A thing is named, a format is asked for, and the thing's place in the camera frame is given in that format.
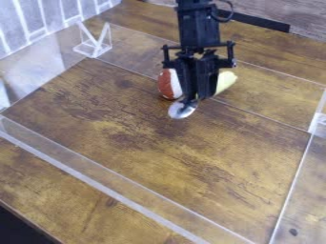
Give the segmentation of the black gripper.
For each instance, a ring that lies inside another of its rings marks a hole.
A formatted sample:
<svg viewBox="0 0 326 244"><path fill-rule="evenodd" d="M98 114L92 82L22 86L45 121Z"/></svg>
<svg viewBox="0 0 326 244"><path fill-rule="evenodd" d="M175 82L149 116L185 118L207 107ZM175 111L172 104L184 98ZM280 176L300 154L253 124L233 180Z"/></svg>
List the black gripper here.
<svg viewBox="0 0 326 244"><path fill-rule="evenodd" d="M219 31L219 24L231 21L233 10L227 17L220 17L212 0L176 0L175 11L179 45L161 47L163 67L176 68L183 92L181 103L189 106L196 100L196 72L197 95L200 99L207 99L216 92L217 69L235 66L235 43L223 42ZM169 50L177 50L175 61L169 58ZM195 53L208 56L197 60L196 68Z"/></svg>

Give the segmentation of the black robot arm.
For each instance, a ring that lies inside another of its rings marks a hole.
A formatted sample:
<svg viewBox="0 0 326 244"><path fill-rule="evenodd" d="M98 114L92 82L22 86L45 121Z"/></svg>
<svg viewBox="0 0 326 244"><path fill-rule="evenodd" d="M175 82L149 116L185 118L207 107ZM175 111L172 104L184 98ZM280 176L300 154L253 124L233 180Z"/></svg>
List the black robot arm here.
<svg viewBox="0 0 326 244"><path fill-rule="evenodd" d="M220 0L229 8L229 15L219 15L212 0L176 0L179 45L161 47L163 67L176 70L183 99L189 105L213 96L217 88L219 70L235 67L231 40L220 39L219 24L233 16L229 0Z"/></svg>

